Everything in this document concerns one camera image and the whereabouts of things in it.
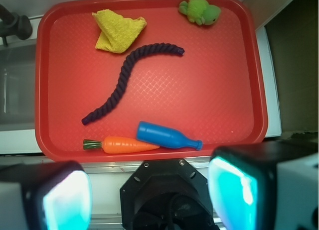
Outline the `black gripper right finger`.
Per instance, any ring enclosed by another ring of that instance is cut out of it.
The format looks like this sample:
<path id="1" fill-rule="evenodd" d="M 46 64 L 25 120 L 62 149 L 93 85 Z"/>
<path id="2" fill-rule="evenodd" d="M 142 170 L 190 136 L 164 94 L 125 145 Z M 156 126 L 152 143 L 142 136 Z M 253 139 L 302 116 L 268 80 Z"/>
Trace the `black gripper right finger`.
<path id="1" fill-rule="evenodd" d="M 300 140 L 220 146 L 208 165 L 208 190 L 228 230 L 316 230 L 319 146 Z"/>

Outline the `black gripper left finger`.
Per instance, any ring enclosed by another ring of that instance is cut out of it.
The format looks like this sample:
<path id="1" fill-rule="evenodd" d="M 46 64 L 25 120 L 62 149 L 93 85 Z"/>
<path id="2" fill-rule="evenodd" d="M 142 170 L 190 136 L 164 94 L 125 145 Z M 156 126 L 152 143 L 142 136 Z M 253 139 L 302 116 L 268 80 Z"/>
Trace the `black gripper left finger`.
<path id="1" fill-rule="evenodd" d="M 2 230 L 86 230 L 92 202 L 90 178 L 75 161 L 0 166 Z"/>

